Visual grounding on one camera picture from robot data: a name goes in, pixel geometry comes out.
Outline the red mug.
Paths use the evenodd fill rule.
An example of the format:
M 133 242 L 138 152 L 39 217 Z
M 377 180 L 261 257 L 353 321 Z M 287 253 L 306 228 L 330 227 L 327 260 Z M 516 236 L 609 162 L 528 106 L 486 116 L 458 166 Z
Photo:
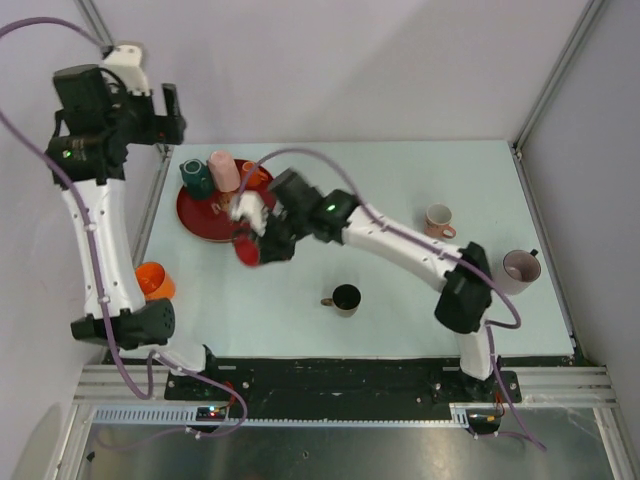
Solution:
M 260 250 L 256 235 L 251 229 L 240 228 L 232 234 L 232 245 L 238 260 L 245 266 L 255 268 L 260 265 Z

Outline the small orange mug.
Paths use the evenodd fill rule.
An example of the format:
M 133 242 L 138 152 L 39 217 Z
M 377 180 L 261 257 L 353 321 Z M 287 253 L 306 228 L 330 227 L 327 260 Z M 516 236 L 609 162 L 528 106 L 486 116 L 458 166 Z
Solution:
M 241 166 L 242 180 L 246 182 L 247 187 L 258 187 L 259 185 L 269 181 L 269 174 L 261 168 L 255 167 L 254 162 L 245 161 Z

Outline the brown speckled mug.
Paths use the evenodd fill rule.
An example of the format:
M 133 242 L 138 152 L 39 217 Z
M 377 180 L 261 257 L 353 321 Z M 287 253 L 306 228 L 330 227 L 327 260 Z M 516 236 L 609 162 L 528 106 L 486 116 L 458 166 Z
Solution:
M 330 297 L 323 298 L 322 306 L 333 308 L 340 316 L 353 316 L 362 300 L 360 290 L 352 284 L 342 284 L 337 286 Z

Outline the large orange mug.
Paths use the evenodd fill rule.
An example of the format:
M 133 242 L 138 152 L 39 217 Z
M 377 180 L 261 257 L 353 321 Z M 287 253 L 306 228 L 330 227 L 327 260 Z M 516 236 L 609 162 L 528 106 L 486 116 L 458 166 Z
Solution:
M 172 299 L 175 296 L 174 281 L 161 264 L 143 263 L 135 269 L 135 276 L 146 300 Z

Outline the small pink mug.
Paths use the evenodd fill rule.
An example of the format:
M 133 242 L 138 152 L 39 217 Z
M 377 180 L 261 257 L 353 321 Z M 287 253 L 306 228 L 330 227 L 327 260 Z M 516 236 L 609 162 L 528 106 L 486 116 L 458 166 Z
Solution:
M 436 239 L 454 239 L 457 232 L 451 226 L 452 211 L 444 204 L 430 205 L 425 213 L 424 233 Z

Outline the mauve pink mug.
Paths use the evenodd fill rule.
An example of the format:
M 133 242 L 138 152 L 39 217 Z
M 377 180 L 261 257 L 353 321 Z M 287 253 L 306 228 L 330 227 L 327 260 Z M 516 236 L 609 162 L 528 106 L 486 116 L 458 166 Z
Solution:
M 537 249 L 512 250 L 503 257 L 498 273 L 506 294 L 520 294 L 538 280 L 542 272 L 538 254 Z

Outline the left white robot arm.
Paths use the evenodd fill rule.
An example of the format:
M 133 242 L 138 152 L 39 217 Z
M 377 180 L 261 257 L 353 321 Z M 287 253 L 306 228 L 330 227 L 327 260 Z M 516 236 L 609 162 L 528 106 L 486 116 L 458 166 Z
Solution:
M 85 286 L 84 316 L 72 322 L 73 338 L 166 358 L 172 369 L 190 371 L 186 384 L 197 397 L 214 397 L 220 372 L 206 365 L 205 346 L 178 333 L 170 300 L 144 297 L 126 233 L 128 146 L 184 140 L 175 85 L 162 86 L 167 113 L 158 115 L 140 66 L 73 66 L 55 72 L 53 84 L 61 103 L 55 127 L 68 132 L 54 132 L 46 153 L 72 217 Z

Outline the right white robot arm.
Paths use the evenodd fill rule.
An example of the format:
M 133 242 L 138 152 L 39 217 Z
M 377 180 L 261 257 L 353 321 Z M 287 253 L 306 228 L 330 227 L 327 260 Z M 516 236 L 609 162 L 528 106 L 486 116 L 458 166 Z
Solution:
M 489 271 L 482 247 L 473 242 L 457 247 L 413 234 L 354 194 L 335 189 L 324 195 L 291 169 L 268 191 L 278 208 L 257 206 L 249 220 L 261 262 L 291 259 L 296 243 L 311 236 L 374 254 L 412 273 L 439 294 L 434 316 L 456 337 L 464 393 L 483 401 L 497 390 L 485 326 L 492 294 L 484 280 Z

